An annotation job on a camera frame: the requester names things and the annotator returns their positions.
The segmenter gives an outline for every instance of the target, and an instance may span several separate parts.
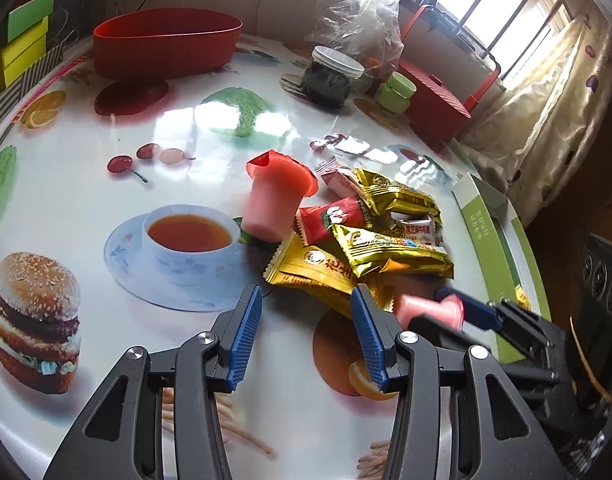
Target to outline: black jar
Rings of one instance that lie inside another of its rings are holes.
[[[326,46],[316,46],[301,79],[301,89],[317,104],[340,108],[351,92],[351,80],[363,74],[352,57]]]

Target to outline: hamburger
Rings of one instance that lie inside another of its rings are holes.
[[[80,286],[46,256],[9,254],[0,263],[0,362],[22,384],[63,394],[80,358]]]

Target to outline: green lid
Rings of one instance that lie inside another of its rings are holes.
[[[390,77],[386,80],[386,84],[405,99],[410,99],[417,92],[415,83],[402,76],[399,72],[391,73]]]

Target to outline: window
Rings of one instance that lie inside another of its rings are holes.
[[[424,0],[415,0],[421,4]],[[455,33],[465,30],[513,77],[538,46],[562,30],[569,19],[561,0],[438,0],[455,22]]]

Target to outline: green jar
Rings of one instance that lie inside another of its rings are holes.
[[[375,99],[395,114],[404,113],[410,106],[410,97],[417,91],[415,84],[399,72],[393,72],[388,79],[379,85]]]

